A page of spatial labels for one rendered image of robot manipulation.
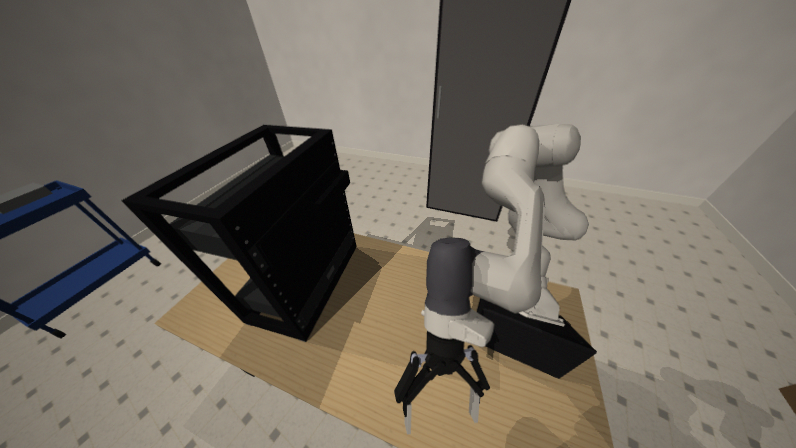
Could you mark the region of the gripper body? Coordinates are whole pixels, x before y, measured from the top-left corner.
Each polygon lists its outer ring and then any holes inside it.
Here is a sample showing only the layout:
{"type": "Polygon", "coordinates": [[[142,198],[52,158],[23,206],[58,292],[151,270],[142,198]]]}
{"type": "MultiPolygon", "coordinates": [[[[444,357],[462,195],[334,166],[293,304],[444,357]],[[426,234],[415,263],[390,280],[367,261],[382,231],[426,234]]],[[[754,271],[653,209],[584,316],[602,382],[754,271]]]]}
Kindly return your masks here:
{"type": "Polygon", "coordinates": [[[464,341],[440,338],[427,331],[426,351],[424,354],[427,354],[425,362],[431,370],[439,361],[443,361],[445,367],[437,374],[438,376],[450,375],[455,372],[450,365],[450,361],[453,359],[458,364],[461,364],[465,359],[464,341]]]}

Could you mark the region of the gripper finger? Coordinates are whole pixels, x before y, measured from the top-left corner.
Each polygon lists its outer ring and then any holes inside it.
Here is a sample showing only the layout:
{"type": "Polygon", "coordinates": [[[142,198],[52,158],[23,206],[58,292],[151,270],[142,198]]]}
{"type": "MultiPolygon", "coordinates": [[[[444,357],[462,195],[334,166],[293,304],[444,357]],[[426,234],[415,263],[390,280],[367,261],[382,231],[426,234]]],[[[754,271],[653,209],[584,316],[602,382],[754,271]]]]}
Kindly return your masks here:
{"type": "Polygon", "coordinates": [[[484,396],[483,390],[489,390],[490,386],[478,362],[478,353],[473,346],[469,345],[467,349],[464,349],[464,353],[465,357],[470,360],[476,375],[478,374],[477,377],[478,379],[480,378],[479,381],[476,382],[473,377],[464,369],[464,367],[460,365],[462,367],[461,368],[455,360],[452,359],[450,361],[450,365],[471,386],[469,413],[474,423],[478,423],[480,397],[484,396]]]}
{"type": "Polygon", "coordinates": [[[430,371],[430,367],[425,362],[426,356],[427,354],[417,354],[415,351],[411,352],[410,362],[394,390],[396,402],[403,402],[404,423],[407,434],[411,434],[411,402],[425,385],[430,380],[433,380],[445,367],[443,361],[439,361],[430,371]],[[425,362],[425,364],[422,370],[417,374],[418,368],[421,367],[423,362],[425,362]]]}

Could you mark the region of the black server rack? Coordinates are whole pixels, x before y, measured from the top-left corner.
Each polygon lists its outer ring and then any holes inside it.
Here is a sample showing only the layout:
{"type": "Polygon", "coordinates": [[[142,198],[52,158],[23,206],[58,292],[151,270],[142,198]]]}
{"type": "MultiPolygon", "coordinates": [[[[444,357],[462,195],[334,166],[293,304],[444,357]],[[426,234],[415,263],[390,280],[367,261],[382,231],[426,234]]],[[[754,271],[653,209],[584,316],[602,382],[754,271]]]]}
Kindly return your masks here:
{"type": "Polygon", "coordinates": [[[262,125],[123,203],[243,323],[306,342],[357,247],[349,184],[332,129],[262,125]],[[276,134],[311,137],[283,156],[276,134]],[[157,199],[261,138],[270,155],[198,206],[157,199]],[[237,259],[250,279],[234,296],[192,249],[237,259]]]}

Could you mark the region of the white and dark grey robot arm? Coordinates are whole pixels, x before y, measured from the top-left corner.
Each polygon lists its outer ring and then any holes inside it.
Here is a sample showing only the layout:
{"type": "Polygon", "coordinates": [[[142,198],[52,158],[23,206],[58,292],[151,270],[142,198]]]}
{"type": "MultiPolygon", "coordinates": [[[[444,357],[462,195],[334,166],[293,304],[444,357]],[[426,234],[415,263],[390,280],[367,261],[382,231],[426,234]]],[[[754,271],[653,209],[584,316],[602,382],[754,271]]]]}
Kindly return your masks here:
{"type": "Polygon", "coordinates": [[[560,307],[547,289],[551,256],[542,243],[543,236],[578,240],[587,232],[588,219],[568,200],[563,166],[557,166],[573,161],[580,145],[579,131],[570,124],[510,126],[493,137],[482,186],[494,202],[509,209],[514,252],[480,251],[454,237],[432,243],[426,311],[421,312],[427,331],[484,347],[494,323],[471,309],[472,295],[528,318],[565,325],[557,319],[560,307]]]}

